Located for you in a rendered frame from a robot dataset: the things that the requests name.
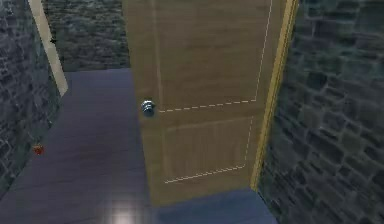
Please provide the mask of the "brown wooden room door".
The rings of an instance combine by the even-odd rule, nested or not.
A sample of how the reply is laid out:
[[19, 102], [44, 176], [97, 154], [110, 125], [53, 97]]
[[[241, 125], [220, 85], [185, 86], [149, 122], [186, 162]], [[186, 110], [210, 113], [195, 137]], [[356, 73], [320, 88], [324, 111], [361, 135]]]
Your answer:
[[299, 3], [122, 0], [154, 205], [255, 187]]

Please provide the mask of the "cream room door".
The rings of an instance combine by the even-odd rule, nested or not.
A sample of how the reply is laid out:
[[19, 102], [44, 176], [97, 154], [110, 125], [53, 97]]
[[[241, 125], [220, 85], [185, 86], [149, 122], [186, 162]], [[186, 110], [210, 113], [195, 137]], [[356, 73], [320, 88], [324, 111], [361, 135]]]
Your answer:
[[68, 83], [64, 75], [55, 43], [53, 42], [53, 35], [49, 27], [47, 16], [44, 12], [42, 0], [28, 0], [28, 3], [47, 55], [56, 86], [60, 96], [63, 96], [68, 90]]

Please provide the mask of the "silver round door knob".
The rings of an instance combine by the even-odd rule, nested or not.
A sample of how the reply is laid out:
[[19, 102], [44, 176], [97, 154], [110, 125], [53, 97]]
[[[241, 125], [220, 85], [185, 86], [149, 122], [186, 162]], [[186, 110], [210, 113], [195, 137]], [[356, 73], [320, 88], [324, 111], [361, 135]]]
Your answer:
[[155, 103], [152, 100], [144, 100], [141, 103], [141, 111], [145, 117], [153, 117], [155, 114]]

